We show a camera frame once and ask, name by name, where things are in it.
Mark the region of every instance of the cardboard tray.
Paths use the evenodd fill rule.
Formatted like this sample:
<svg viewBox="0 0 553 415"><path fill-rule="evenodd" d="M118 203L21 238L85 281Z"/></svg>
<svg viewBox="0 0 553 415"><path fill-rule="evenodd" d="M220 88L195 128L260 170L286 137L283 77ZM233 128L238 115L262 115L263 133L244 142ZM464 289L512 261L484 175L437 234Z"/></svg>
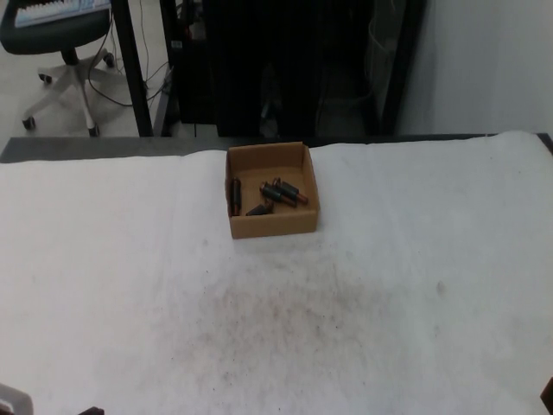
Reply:
<svg viewBox="0 0 553 415"><path fill-rule="evenodd" d="M232 216L231 183L237 177L242 182L240 216ZM300 189L309 198L307 205L296 208L275 203L273 214L245 216L264 202L259 192L263 182L272 183L281 177ZM261 236L310 233L317 229L319 193L309 148L302 143L249 145L230 148L226 155L226 205L234 239Z"/></svg>

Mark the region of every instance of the white object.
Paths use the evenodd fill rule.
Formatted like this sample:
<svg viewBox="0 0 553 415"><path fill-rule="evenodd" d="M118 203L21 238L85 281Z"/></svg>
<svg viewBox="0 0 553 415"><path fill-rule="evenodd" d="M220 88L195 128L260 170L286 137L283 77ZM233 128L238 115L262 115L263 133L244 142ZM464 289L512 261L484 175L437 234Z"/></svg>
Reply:
<svg viewBox="0 0 553 415"><path fill-rule="evenodd" d="M0 383L0 413L33 415L33 401L26 393Z"/></svg>
<svg viewBox="0 0 553 415"><path fill-rule="evenodd" d="M0 164L0 379L46 414L545 413L540 140L312 157L319 231L244 240L222 151Z"/></svg>
<svg viewBox="0 0 553 415"><path fill-rule="evenodd" d="M111 8L111 0L60 0L33 4L17 10L16 28L54 22Z"/></svg>

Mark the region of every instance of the keyboard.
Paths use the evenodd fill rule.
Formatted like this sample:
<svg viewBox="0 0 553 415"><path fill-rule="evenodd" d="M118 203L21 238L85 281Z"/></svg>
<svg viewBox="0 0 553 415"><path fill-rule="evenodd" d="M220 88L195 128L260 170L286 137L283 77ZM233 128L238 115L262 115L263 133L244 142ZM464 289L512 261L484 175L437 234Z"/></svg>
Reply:
<svg viewBox="0 0 553 415"><path fill-rule="evenodd" d="M54 22L108 10L111 0L62 0L49 3L30 4L21 7L16 14L16 28L27 28L36 24Z"/></svg>

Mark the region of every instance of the chair seat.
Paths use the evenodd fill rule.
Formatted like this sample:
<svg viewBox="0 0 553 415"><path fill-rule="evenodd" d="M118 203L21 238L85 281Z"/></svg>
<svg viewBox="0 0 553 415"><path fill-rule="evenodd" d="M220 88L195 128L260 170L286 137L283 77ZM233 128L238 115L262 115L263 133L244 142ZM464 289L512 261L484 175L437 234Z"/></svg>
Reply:
<svg viewBox="0 0 553 415"><path fill-rule="evenodd" d="M9 1L0 26L0 42L11 54L50 54L71 50L96 41L110 29L109 10L17 29L16 3Z"/></svg>

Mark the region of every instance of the chair leg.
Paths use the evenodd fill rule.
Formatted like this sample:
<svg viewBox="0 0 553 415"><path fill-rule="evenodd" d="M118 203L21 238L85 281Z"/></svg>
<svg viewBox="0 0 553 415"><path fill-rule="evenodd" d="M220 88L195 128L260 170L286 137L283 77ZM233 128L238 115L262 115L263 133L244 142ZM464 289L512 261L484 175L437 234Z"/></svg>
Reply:
<svg viewBox="0 0 553 415"><path fill-rule="evenodd" d="M51 88L49 88L46 92L41 92L39 96L36 97L36 102L23 113L23 119L31 117L33 114L56 101L70 85L71 75L69 72L66 72L61 75L61 77L52 85Z"/></svg>
<svg viewBox="0 0 553 415"><path fill-rule="evenodd" d="M85 67L86 70L88 70L88 68L90 67L91 62L92 62L92 67L97 67L99 65L99 63L104 59L104 57L108 53L109 52L107 51L107 49L103 48L100 51L100 53L98 54L98 56L94 55L94 56L91 56L89 58L81 59L80 62L79 62L79 65L81 65L82 67Z"/></svg>
<svg viewBox="0 0 553 415"><path fill-rule="evenodd" d="M47 75L57 80L58 78L61 78L66 71L66 65L59 65L58 67L39 67L36 72L39 75Z"/></svg>
<svg viewBox="0 0 553 415"><path fill-rule="evenodd" d="M79 70L76 67L70 67L70 73L73 78L73 86L79 95L80 109L85 114L86 128L88 128L89 131L92 131L96 129L97 126L96 122L92 118L92 114L90 113L90 106L88 105L88 99L86 98L85 93L84 80L80 78Z"/></svg>
<svg viewBox="0 0 553 415"><path fill-rule="evenodd" d="M85 80L88 77L88 69L86 69L84 73L81 73L80 76L83 80ZM96 82L106 82L107 80L110 80L127 85L127 79L123 75L102 71L101 69L96 69L95 67L93 67L90 71L90 80L94 80Z"/></svg>

